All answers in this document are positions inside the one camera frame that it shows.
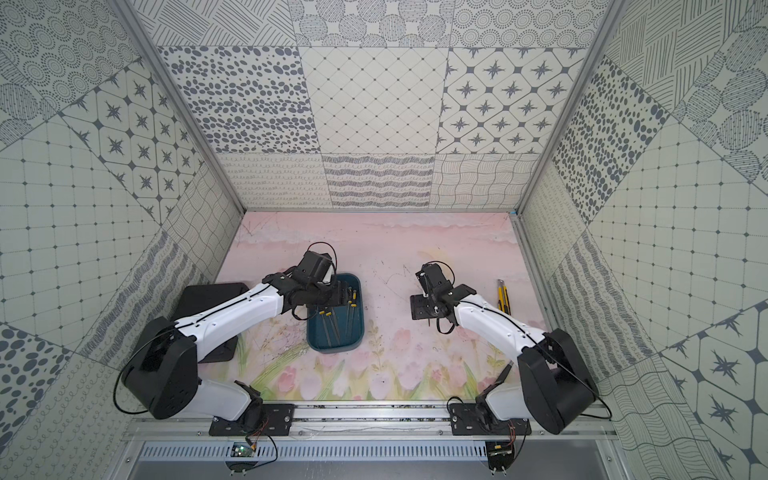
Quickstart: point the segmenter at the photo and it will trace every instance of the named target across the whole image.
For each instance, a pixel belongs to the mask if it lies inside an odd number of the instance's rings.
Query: metal vent grille
[[[230,457],[232,446],[240,442],[147,442],[141,453],[144,461],[222,461]],[[293,441],[276,440],[281,461],[466,461],[485,459],[485,443],[472,440],[435,441]],[[268,440],[259,441],[256,454],[238,461],[264,461],[275,458]]]

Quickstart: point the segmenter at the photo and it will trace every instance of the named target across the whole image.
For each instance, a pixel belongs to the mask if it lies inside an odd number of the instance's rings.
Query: gray wall
[[[0,18],[0,478],[100,478],[117,369],[241,213],[104,2]]]
[[[522,213],[638,478],[768,475],[766,12],[630,2]]]

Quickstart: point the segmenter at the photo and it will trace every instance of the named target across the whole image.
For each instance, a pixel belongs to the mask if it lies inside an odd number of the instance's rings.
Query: blue tray
[[[310,317],[306,321],[306,342],[309,343],[312,349],[320,353],[338,353],[354,350],[362,342],[362,336],[366,330],[365,323],[362,321],[363,306],[360,279],[351,273],[339,273],[336,278],[347,282],[347,285],[352,287],[353,290],[357,290],[357,301],[355,302],[357,307],[354,310],[349,309],[352,313],[350,318],[347,318],[346,315],[346,304],[333,308],[333,312],[336,314],[336,321],[339,324],[339,340],[336,339],[336,333],[331,321],[332,317],[318,315],[318,309],[315,307],[308,309],[307,313]],[[329,311],[322,307],[320,307],[320,310]]]

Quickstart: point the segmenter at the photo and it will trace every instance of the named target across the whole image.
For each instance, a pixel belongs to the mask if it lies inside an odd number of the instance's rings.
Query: table surface
[[[298,263],[315,241],[331,243],[339,272],[361,280],[366,333],[360,346],[318,353],[306,343],[306,325],[286,313],[243,332],[232,361],[199,365],[203,378],[240,380],[270,400],[474,398],[509,359],[459,326],[442,335],[434,320],[411,320],[409,297],[421,293],[415,272],[430,260],[451,265],[457,285],[469,285],[489,302],[498,299],[496,280],[504,280],[512,315],[545,328],[507,214],[249,212],[217,282],[252,287]],[[508,382],[519,382],[516,371]]]

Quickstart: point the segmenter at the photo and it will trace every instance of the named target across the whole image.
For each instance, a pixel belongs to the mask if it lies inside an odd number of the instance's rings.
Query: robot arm
[[[151,320],[120,374],[123,384],[156,419],[196,412],[235,421],[244,430],[260,424],[260,394],[244,385],[199,379],[197,363],[238,333],[302,305],[345,305],[346,284],[336,279],[330,255],[307,250],[298,266],[205,312],[171,323]]]
[[[518,365],[520,386],[504,383],[508,366],[475,399],[486,425],[532,417],[558,434],[597,399],[594,380],[566,332],[546,333],[517,321],[472,288],[454,287],[436,263],[425,263],[416,278],[424,293],[411,296],[413,319],[447,319],[452,324],[447,333],[457,325],[470,329]]]

